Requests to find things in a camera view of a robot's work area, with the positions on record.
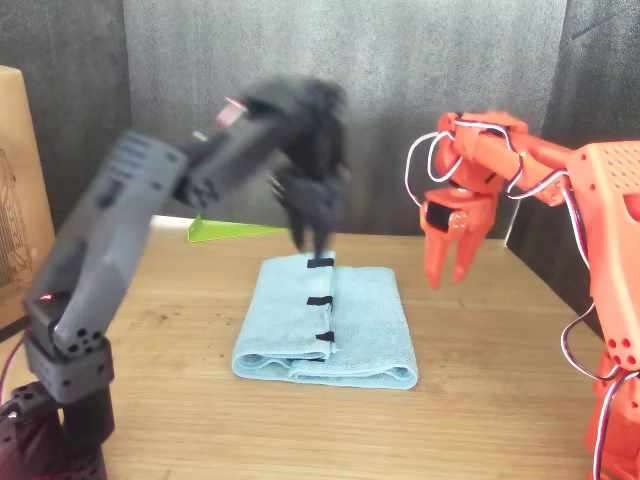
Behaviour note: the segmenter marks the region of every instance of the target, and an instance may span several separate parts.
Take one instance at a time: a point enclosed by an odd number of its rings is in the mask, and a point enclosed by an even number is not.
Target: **red wire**
[[[620,373],[617,365],[607,376],[601,377],[600,375],[593,373],[591,370],[582,365],[578,360],[576,360],[576,358],[571,353],[571,349],[569,348],[569,332],[571,332],[571,329],[577,324],[579,324],[580,322],[584,322],[587,315],[589,315],[595,309],[595,306],[596,304],[592,303],[591,307],[589,307],[589,310],[587,310],[579,318],[575,319],[573,322],[566,326],[566,328],[562,331],[562,335],[560,335],[560,347],[562,348],[562,353],[564,353],[564,356],[575,368],[580,370],[585,375],[593,378],[594,380],[608,382],[609,380],[613,380],[614,378],[616,378]]]
[[[611,395],[609,396],[608,402],[607,402],[607,397],[605,396],[604,401],[607,403],[602,404],[602,409],[603,409],[602,411],[604,414],[601,413],[602,421],[600,421],[598,425],[598,437],[600,438],[600,443],[596,444],[596,449],[593,452],[593,472],[592,473],[594,476],[594,480],[600,480],[600,471],[602,470],[602,453],[604,451],[604,442],[607,437],[607,427],[609,426],[609,416],[611,415],[611,408],[613,407],[613,401],[615,400],[616,394],[618,393],[618,390],[620,389],[624,381],[627,380],[628,378],[637,377],[637,376],[638,376],[638,372],[626,373],[625,375],[620,376],[615,381],[615,383],[611,385],[611,388],[609,389],[609,393]]]
[[[576,231],[578,232],[578,236],[580,237],[580,245],[578,246],[582,249],[582,252],[584,253],[585,258],[588,259],[586,243],[582,236],[582,228],[580,228],[580,225],[582,224],[582,217],[580,215],[580,210],[578,210],[578,207],[576,207],[574,199],[571,198],[572,195],[570,190],[567,191],[567,197],[569,198],[569,208],[573,210],[573,214],[576,217],[576,221],[578,222],[578,225],[576,226]]]
[[[7,373],[9,372],[9,365],[11,364],[11,360],[13,359],[13,357],[16,355],[18,348],[20,348],[20,345],[22,345],[22,339],[20,339],[20,341],[16,343],[16,346],[13,347],[13,350],[11,350],[11,353],[7,357],[7,360],[4,362],[4,368],[2,369],[2,375],[0,376],[0,406],[4,404],[4,402],[2,401],[2,392],[4,391],[4,382],[7,379]]]

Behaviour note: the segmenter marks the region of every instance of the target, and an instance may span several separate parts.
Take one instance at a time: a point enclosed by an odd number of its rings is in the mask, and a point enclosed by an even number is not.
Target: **black tag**
[[[307,305],[326,305],[328,303],[333,303],[333,297],[331,295],[327,295],[326,297],[309,297],[307,300]]]
[[[324,342],[334,342],[334,335],[333,332],[331,330],[329,330],[327,333],[321,333],[320,335],[316,335],[316,338],[318,340],[322,340]]]
[[[333,267],[333,258],[312,258],[307,260],[307,268]]]

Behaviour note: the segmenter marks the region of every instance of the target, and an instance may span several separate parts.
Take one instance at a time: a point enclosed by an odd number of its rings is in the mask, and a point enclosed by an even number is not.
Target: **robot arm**
[[[640,242],[640,142],[592,144],[572,151],[529,135],[524,122],[504,112],[447,113],[438,128],[453,139],[443,137],[436,169],[444,173],[460,161],[450,177],[457,187],[425,194],[421,225],[431,285],[439,284],[453,240],[459,241],[454,280],[464,278],[494,223],[505,180],[511,198],[535,196],[550,206],[566,202],[590,267],[591,296],[611,358],[626,370],[637,370],[640,273],[633,259]],[[514,186],[525,193],[511,194]]]
[[[337,115],[343,100],[329,83],[278,79],[242,97],[241,114],[205,141],[178,149],[131,132],[118,140],[25,297],[32,322],[24,342],[39,381],[14,390],[0,409],[7,443],[30,439],[16,449],[4,445],[0,472],[11,478],[55,473],[46,462],[99,450],[113,430],[105,333],[142,257],[151,217],[168,199],[206,208],[281,150],[291,165],[274,175],[277,199],[296,245],[309,226],[320,254],[342,207]],[[45,426],[27,434],[42,418]]]

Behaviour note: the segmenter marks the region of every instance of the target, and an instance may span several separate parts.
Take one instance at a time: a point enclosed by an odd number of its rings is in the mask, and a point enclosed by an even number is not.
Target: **white wire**
[[[429,147],[429,157],[427,158],[427,173],[429,174],[429,178],[431,180],[433,180],[434,182],[438,182],[438,183],[446,182],[447,180],[449,180],[451,175],[453,175],[455,173],[455,171],[458,169],[458,167],[462,163],[462,157],[458,158],[458,161],[455,163],[455,165],[453,167],[451,167],[451,170],[449,170],[446,173],[446,175],[444,175],[442,177],[434,177],[431,174],[431,159],[433,157],[433,149],[436,147],[436,145],[442,139],[442,137],[445,137],[445,136],[449,137],[451,140],[455,140],[455,138],[453,138],[453,135],[451,135],[451,133],[449,133],[449,132],[439,133],[438,136],[433,139],[433,142],[431,142],[431,147]]]
[[[512,152],[515,152],[515,148],[511,145],[511,141],[509,140],[509,134],[507,131],[502,128],[500,125],[493,125],[491,123],[481,123],[481,122],[464,122],[462,120],[454,120],[458,125],[466,126],[466,127],[480,127],[480,128],[489,128],[491,130],[497,130],[504,135],[504,139],[507,141],[507,147]]]
[[[574,325],[581,322],[584,317],[589,315],[593,311],[595,306],[596,306],[595,303],[591,303],[591,306],[586,312],[584,312],[582,315],[580,315],[579,318],[576,318],[573,322],[571,322],[569,325],[565,327],[565,329],[562,331],[562,335],[560,335],[560,348],[562,349],[562,353],[564,353],[564,356],[567,359],[567,361],[573,367],[575,367],[579,372],[584,373],[586,376],[594,380],[601,380],[602,379],[601,377],[594,375],[592,372],[585,369],[582,365],[576,363],[576,361],[572,358],[571,352],[569,352],[569,345],[568,345],[569,339],[568,339],[568,333],[567,333],[571,328],[573,328]],[[615,365],[613,369],[605,376],[605,378],[608,378],[611,375],[613,375],[616,372],[616,370],[618,370],[618,368],[619,368],[618,365]]]
[[[567,209],[569,210],[569,216],[571,217],[571,226],[573,227],[573,235],[576,238],[576,243],[578,244],[578,250],[580,251],[580,256],[584,261],[584,264],[587,266],[589,270],[591,267],[589,266],[589,261],[587,260],[587,256],[584,253],[584,249],[582,248],[582,241],[580,240],[580,225],[578,225],[578,219],[576,218],[576,214],[573,211],[573,201],[569,197],[567,193],[567,189],[562,189],[562,195],[564,196],[564,201],[567,204]]]
[[[449,180],[449,178],[451,177],[451,175],[453,175],[455,173],[455,171],[458,169],[458,167],[460,166],[460,164],[462,163],[462,157],[458,158],[458,161],[455,163],[455,165],[453,167],[451,167],[451,170],[449,170],[446,175],[442,176],[442,177],[434,177],[431,173],[431,159],[433,158],[433,149],[435,148],[436,144],[440,141],[440,139],[444,136],[448,136],[451,140],[454,140],[453,135],[451,135],[451,133],[449,132],[442,132],[442,133],[438,133],[438,132],[432,132],[432,133],[427,133],[426,135],[422,135],[421,137],[418,137],[416,139],[415,142],[413,142],[413,144],[411,145],[411,147],[409,148],[409,153],[407,154],[407,165],[404,169],[404,186],[407,189],[407,193],[409,194],[409,196],[411,197],[411,199],[413,200],[413,202],[418,205],[418,207],[421,207],[422,204],[420,203],[420,201],[416,198],[416,196],[413,194],[413,192],[411,191],[411,187],[409,187],[409,167],[411,166],[411,157],[413,156],[413,151],[416,149],[416,147],[418,145],[420,145],[422,142],[424,142],[425,140],[429,140],[430,138],[434,138],[433,142],[431,142],[431,147],[429,148],[429,157],[427,159],[427,173],[429,174],[429,178],[431,178],[431,180],[433,180],[434,182],[445,182],[447,180]]]
[[[618,381],[620,382],[620,387],[618,387],[619,389],[622,388],[622,383],[630,378],[633,377],[637,377],[638,374],[640,374],[640,372],[634,372],[631,373],[629,375],[627,375],[626,377],[622,377],[620,378]],[[600,410],[600,421],[598,422],[598,436],[596,437],[596,445],[595,448],[593,449],[593,478],[594,480],[600,480],[597,477],[597,472],[596,472],[596,465],[598,464],[598,451],[600,450],[600,442],[602,442],[602,427],[603,427],[603,423],[604,423],[604,414],[607,411],[607,407],[609,405],[609,401],[611,400],[611,393],[613,392],[613,387],[616,385],[617,382],[614,382],[611,384],[611,387],[609,388],[609,391],[607,392],[607,396],[604,399],[604,402],[602,402],[602,409]]]
[[[418,137],[416,141],[413,142],[413,144],[411,145],[411,148],[409,148],[409,154],[407,155],[407,167],[404,170],[404,186],[407,189],[407,193],[409,194],[411,199],[419,207],[421,207],[422,204],[418,201],[416,196],[411,192],[411,188],[409,188],[409,166],[411,165],[411,156],[413,155],[413,151],[418,145],[420,145],[425,140],[433,138],[437,135],[438,135],[438,132],[433,132],[433,133],[427,133],[426,135],[422,135],[421,137]]]
[[[532,195],[535,195],[539,191],[544,190],[545,188],[547,188],[550,183],[552,183],[556,178],[558,178],[561,175],[569,176],[569,174],[567,173],[566,170],[558,170],[556,173],[551,175],[544,183],[541,183],[536,188],[533,188],[531,190],[527,190],[525,193],[521,193],[521,194],[518,194],[518,195],[509,195],[509,192],[511,192],[511,189],[515,186],[515,184],[518,182],[518,180],[520,180],[520,177],[522,176],[522,169],[520,169],[520,172],[518,173],[516,178],[514,178],[511,181],[511,183],[509,184],[509,186],[507,187],[507,195],[512,200],[520,200],[522,198],[530,197]]]

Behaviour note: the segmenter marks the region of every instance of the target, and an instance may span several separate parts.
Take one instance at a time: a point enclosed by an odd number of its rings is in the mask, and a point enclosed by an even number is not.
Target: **electrical wire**
[[[522,155],[520,155],[520,167],[518,168],[518,171],[513,176],[513,178],[509,181],[509,185],[507,185],[507,197],[509,197],[512,200],[521,200],[523,198],[530,197],[540,192],[541,190],[544,190],[545,188],[547,188],[551,183],[553,183],[553,181],[556,178],[562,175],[569,176],[569,173],[567,172],[566,169],[559,168],[551,172],[546,177],[544,177],[542,180],[540,180],[538,183],[536,183],[533,187],[531,187],[527,191],[523,193],[518,193],[516,195],[511,195],[511,189],[515,186],[516,183],[518,183],[518,180],[520,180],[520,177],[522,176]]]
[[[609,425],[609,416],[611,415],[611,408],[613,407],[613,401],[616,398],[616,394],[620,390],[622,384],[629,378],[637,377],[640,372],[632,372],[626,375],[622,375],[616,382],[611,385],[607,396],[602,402],[602,410],[600,410],[600,420],[598,421],[598,435],[596,437],[596,444],[593,449],[593,478],[594,480],[600,480],[600,471],[602,469],[602,452],[604,451],[604,442],[607,436],[607,427]]]
[[[422,135],[421,137],[418,137],[416,141],[413,142],[413,144],[411,144],[411,147],[409,148],[409,153],[407,155],[407,166],[404,170],[404,186],[407,189],[409,196],[411,197],[413,202],[416,205],[418,205],[418,207],[421,207],[422,204],[418,201],[418,198],[415,196],[413,191],[411,191],[411,186],[409,185],[409,166],[411,165],[411,156],[413,155],[413,151],[416,149],[418,145],[420,145],[425,140],[433,138],[437,135],[438,135],[438,132],[433,132],[433,133],[427,133],[426,135]]]
[[[507,141],[507,148],[512,152],[515,152],[516,149],[513,147],[513,142],[511,141],[511,136],[507,131],[507,127],[503,125],[498,125],[495,123],[484,123],[484,122],[476,122],[474,120],[454,120],[457,125],[462,125],[463,127],[479,127],[479,128],[488,128],[490,130],[497,130],[498,132],[504,135],[505,140]]]
[[[576,208],[576,205],[573,202],[573,199],[571,198],[571,195],[567,191],[566,187],[562,189],[562,196],[564,197],[564,201],[567,204],[567,209],[569,210],[569,216],[571,217],[571,226],[573,227],[573,235],[576,239],[576,244],[578,245],[580,256],[582,257],[584,264],[590,270],[591,267],[589,266],[589,260],[587,259],[585,242],[582,238],[582,232],[580,231],[580,224],[578,223],[580,213],[578,212],[578,209]]]
[[[613,380],[620,373],[619,372],[620,369],[617,365],[613,367],[613,370],[611,370],[611,372],[609,372],[609,374],[606,377],[601,377],[593,373],[591,370],[587,369],[586,367],[584,367],[580,362],[578,362],[578,360],[576,360],[575,357],[571,354],[571,350],[569,349],[569,332],[578,323],[583,322],[585,317],[587,317],[587,315],[593,312],[595,307],[596,307],[596,304],[592,303],[591,306],[589,307],[589,310],[584,312],[579,318],[575,319],[573,322],[571,322],[569,325],[565,327],[565,329],[562,331],[562,335],[560,336],[560,348],[562,348],[562,353],[564,353],[564,356],[567,358],[569,363],[573,365],[576,369],[578,369],[580,372],[593,378],[594,380],[601,380],[601,381],[608,382],[609,380]]]
[[[431,159],[433,158],[433,149],[438,144],[438,142],[445,136],[449,137],[451,140],[455,140],[455,138],[453,138],[453,135],[451,135],[451,132],[439,133],[438,136],[433,139],[433,142],[431,142],[431,147],[429,147],[429,157],[427,157],[427,173],[429,174],[429,178],[434,182],[438,182],[438,183],[446,182],[447,180],[449,180],[451,175],[455,173],[455,171],[458,169],[458,167],[462,163],[462,157],[458,158],[458,161],[453,165],[453,167],[451,167],[451,169],[447,173],[445,173],[442,177],[434,177],[433,174],[431,173]]]
[[[451,169],[445,175],[443,175],[442,177],[433,176],[433,174],[431,173],[431,159],[433,157],[433,149],[435,148],[436,144],[440,141],[440,139],[442,139],[444,136],[448,136],[449,138],[451,138],[451,140],[454,139],[453,135],[451,135],[450,132],[427,133],[426,135],[422,135],[421,137],[418,137],[416,141],[413,142],[413,144],[409,148],[409,153],[407,154],[407,165],[404,170],[404,186],[407,189],[409,196],[418,207],[421,207],[422,204],[420,203],[418,198],[415,196],[415,194],[411,190],[411,186],[409,185],[409,167],[411,165],[411,157],[413,156],[413,151],[416,149],[416,147],[420,145],[422,142],[424,142],[425,140],[429,140],[430,138],[435,137],[435,139],[431,142],[431,147],[429,148],[429,157],[427,159],[427,173],[429,174],[429,178],[431,178],[431,180],[433,180],[434,182],[439,183],[439,182],[445,182],[449,180],[451,175],[455,173],[455,171],[458,169],[458,167],[462,163],[462,157],[460,157],[458,158],[458,161],[453,165],[453,167],[451,167]]]
[[[20,339],[20,341],[18,343],[16,343],[16,346],[13,347],[13,350],[11,350],[11,353],[9,353],[9,356],[7,357],[7,360],[4,362],[4,367],[2,369],[2,375],[0,375],[0,406],[4,405],[4,402],[5,402],[5,398],[4,398],[4,383],[7,380],[7,374],[9,373],[9,370],[11,369],[11,365],[13,364],[13,359],[16,356],[16,352],[20,348],[20,345],[22,345],[22,339]]]

